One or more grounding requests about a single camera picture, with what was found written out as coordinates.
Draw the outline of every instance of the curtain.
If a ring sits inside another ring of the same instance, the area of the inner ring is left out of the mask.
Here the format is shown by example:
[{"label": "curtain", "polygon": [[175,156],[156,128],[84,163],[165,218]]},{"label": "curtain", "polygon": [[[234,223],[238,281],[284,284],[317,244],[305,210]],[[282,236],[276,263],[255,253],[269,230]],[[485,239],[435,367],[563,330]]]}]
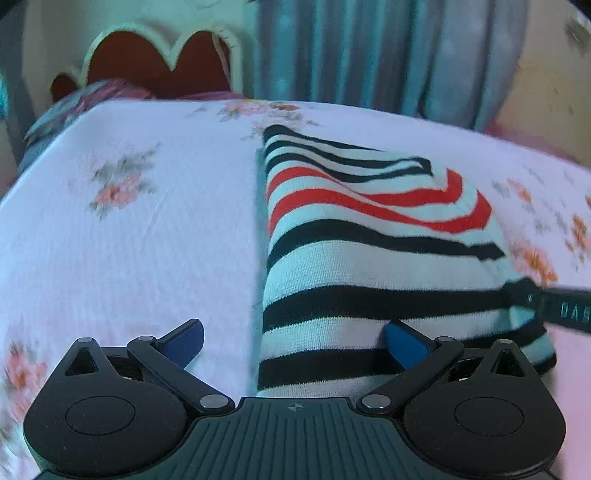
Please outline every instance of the curtain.
[{"label": "curtain", "polygon": [[6,97],[4,121],[17,164],[25,151],[24,136],[35,121],[31,98],[22,78],[22,35],[26,11],[27,2],[21,1],[0,18],[0,76]]},{"label": "curtain", "polygon": [[530,0],[259,0],[256,98],[361,106],[484,130]]}]

